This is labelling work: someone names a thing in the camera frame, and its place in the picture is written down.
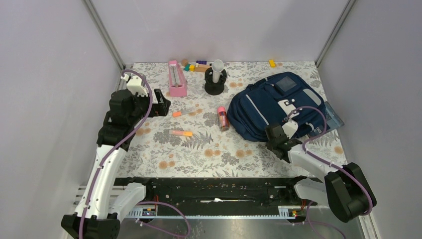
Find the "white cylinder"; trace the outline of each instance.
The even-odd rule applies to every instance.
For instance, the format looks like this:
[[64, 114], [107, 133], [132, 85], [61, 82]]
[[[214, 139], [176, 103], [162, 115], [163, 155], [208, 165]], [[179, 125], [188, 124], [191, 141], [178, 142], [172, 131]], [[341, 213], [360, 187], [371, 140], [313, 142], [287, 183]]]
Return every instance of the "white cylinder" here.
[[224, 63], [221, 60], [215, 60], [211, 68], [212, 68], [212, 82], [218, 83], [221, 72], [224, 70]]

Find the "navy blue backpack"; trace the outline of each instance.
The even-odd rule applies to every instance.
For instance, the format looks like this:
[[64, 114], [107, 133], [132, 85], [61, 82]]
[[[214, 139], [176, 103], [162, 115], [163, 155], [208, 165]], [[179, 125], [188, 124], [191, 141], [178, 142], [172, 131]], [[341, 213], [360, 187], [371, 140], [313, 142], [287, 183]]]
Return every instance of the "navy blue backpack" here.
[[[233, 97], [227, 118], [246, 140], [267, 142], [265, 127], [273, 123], [283, 125], [286, 112], [279, 102], [288, 100], [294, 107], [313, 106], [325, 114], [324, 100], [301, 77], [284, 72], [248, 85]], [[321, 115], [312, 109], [303, 109], [292, 118], [299, 125], [293, 137], [302, 137], [323, 124]]]

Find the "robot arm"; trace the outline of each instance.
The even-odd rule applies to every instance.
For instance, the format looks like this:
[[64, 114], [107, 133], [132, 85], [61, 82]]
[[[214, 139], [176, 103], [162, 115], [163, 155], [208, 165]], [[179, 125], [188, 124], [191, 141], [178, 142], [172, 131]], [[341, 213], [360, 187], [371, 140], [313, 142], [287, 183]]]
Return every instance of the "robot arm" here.
[[[294, 190], [297, 196], [329, 206], [334, 215], [345, 223], [366, 212], [369, 207], [368, 199], [349, 177], [307, 154], [298, 139], [290, 139], [292, 121], [288, 120], [283, 126], [270, 125], [265, 131], [269, 139], [266, 145], [269, 150], [280, 159], [315, 175], [322, 182], [309, 178], [296, 180]], [[375, 206], [377, 201], [360, 167], [355, 163], [349, 163], [344, 165], [343, 169], [363, 185]]]
[[[106, 113], [102, 128], [98, 133], [97, 155], [91, 171], [82, 200], [73, 215], [64, 215], [61, 226], [73, 237], [79, 238], [79, 229], [83, 211], [86, 210], [83, 224], [85, 239], [117, 238], [120, 223], [127, 213], [145, 198], [146, 187], [141, 183], [130, 183], [119, 195], [112, 206], [109, 206], [109, 196], [120, 163], [124, 159], [133, 136], [115, 149], [101, 166], [102, 159], [119, 142], [127, 137], [139, 121], [145, 117], [149, 106], [149, 96], [146, 93], [143, 75], [126, 80], [127, 89], [113, 92], [109, 102], [110, 111]], [[158, 103], [153, 104], [148, 117], [166, 116], [171, 102], [164, 98], [159, 89], [154, 89]]]

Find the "orange pen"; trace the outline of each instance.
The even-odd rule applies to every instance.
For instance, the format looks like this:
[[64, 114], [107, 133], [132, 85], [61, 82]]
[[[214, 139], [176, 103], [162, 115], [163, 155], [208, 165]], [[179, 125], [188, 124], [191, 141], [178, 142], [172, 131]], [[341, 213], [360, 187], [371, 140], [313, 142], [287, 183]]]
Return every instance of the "orange pen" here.
[[169, 130], [169, 134], [177, 135], [177, 136], [186, 136], [186, 137], [192, 137], [194, 133], [190, 131], [180, 131], [180, 130]]

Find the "yellow block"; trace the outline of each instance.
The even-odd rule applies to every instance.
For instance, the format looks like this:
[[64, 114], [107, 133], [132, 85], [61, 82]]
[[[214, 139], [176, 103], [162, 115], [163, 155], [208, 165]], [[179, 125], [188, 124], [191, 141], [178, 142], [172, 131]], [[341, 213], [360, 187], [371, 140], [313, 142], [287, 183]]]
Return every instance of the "yellow block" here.
[[268, 62], [270, 63], [271, 67], [276, 67], [276, 63], [274, 63], [274, 60], [269, 60]]

